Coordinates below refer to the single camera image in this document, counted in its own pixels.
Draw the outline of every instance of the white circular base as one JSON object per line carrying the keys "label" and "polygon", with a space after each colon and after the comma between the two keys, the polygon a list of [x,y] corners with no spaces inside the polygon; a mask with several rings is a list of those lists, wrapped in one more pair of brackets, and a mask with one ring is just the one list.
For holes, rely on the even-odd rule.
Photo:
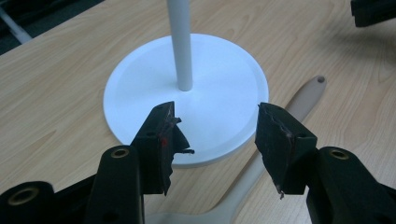
{"label": "white circular base", "polygon": [[257,62],[234,43],[191,35],[193,87],[177,88],[171,36],[127,55],[111,74],[104,110],[111,131],[130,145],[155,105],[175,101],[178,124],[195,154],[176,154],[174,167],[207,165],[236,151],[255,133],[268,85]]}

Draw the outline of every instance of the screw hole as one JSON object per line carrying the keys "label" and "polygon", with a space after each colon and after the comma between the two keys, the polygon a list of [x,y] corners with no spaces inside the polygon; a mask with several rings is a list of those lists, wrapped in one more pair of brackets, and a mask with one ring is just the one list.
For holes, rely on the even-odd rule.
{"label": "screw hole", "polygon": [[126,157],[128,154],[129,154],[129,150],[128,149],[119,148],[119,149],[114,150],[111,153],[111,157],[115,158],[115,159],[118,159],[118,158]]}
{"label": "screw hole", "polygon": [[146,135],[149,136],[149,137],[151,137],[151,136],[154,136],[154,135],[155,135],[155,132],[148,132],[148,133],[146,133]]}
{"label": "screw hole", "polygon": [[295,135],[295,137],[304,138],[304,137],[306,137],[306,134],[305,134],[305,133],[297,133],[297,134]]}
{"label": "screw hole", "polygon": [[35,196],[37,196],[39,190],[35,187],[28,187],[25,189],[21,189],[20,191],[14,193],[8,199],[8,204],[12,206],[17,206],[20,204],[28,203],[32,201]]}
{"label": "screw hole", "polygon": [[333,157],[337,158],[338,160],[344,160],[345,161],[345,160],[349,159],[349,156],[345,152],[340,151],[338,149],[331,150],[330,151],[330,155],[332,155]]}

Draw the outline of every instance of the black plastic part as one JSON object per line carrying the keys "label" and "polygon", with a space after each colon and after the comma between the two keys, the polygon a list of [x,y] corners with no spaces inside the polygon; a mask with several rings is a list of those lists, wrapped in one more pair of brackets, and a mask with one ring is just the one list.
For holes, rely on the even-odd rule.
{"label": "black plastic part", "polygon": [[391,188],[379,184],[360,160],[338,147],[322,148],[318,181],[310,184],[307,205],[316,223],[396,223]]}
{"label": "black plastic part", "polygon": [[285,109],[260,104],[255,143],[279,193],[304,194],[317,140]]}
{"label": "black plastic part", "polygon": [[144,194],[161,194],[168,191],[173,173],[175,153],[193,153],[177,127],[175,104],[168,102],[155,106],[137,133],[131,146],[139,151],[142,190]]}
{"label": "black plastic part", "polygon": [[56,212],[52,185],[35,181],[20,184],[0,197],[0,223],[48,223]]}
{"label": "black plastic part", "polygon": [[83,223],[144,223],[143,202],[137,149],[113,147],[102,155]]}
{"label": "black plastic part", "polygon": [[350,5],[357,27],[396,18],[395,0],[352,0]]}

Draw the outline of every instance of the white pole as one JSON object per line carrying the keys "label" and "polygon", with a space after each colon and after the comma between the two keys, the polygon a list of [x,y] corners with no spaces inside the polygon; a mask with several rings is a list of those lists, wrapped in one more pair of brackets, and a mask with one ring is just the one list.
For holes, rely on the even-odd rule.
{"label": "white pole", "polygon": [[167,0],[175,54],[177,85],[181,91],[192,88],[190,0]]}

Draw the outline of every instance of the dark floor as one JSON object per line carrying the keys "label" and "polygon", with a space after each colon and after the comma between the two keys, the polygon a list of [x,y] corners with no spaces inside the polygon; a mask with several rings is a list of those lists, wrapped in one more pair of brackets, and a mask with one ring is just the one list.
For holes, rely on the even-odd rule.
{"label": "dark floor", "polygon": [[[3,10],[31,37],[43,34],[104,0],[7,0]],[[0,55],[20,45],[0,19]]]}

